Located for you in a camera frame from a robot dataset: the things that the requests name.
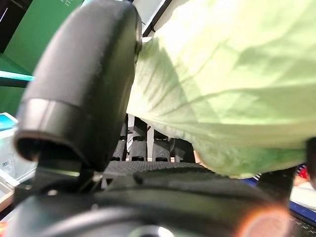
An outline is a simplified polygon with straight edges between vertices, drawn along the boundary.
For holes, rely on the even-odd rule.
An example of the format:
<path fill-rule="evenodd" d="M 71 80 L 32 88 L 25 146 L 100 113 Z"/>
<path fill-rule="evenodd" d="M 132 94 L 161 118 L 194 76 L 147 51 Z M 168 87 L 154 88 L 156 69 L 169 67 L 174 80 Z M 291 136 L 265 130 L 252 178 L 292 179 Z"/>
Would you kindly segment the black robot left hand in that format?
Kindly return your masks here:
<path fill-rule="evenodd" d="M 289 194 L 189 163 L 128 173 L 112 161 L 141 49 L 127 1 L 76 9 L 42 55 L 17 114 L 17 153 L 36 161 L 17 186 L 6 237 L 294 237 Z"/>

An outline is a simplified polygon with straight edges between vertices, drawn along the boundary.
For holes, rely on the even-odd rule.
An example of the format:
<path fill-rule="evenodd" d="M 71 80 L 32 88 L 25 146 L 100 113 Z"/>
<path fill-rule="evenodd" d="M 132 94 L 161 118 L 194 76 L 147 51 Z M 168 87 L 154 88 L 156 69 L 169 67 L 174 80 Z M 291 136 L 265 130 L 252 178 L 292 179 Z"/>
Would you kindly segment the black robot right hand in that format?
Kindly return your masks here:
<path fill-rule="evenodd" d="M 316 138 L 306 142 L 306 166 L 310 178 L 316 175 Z"/>

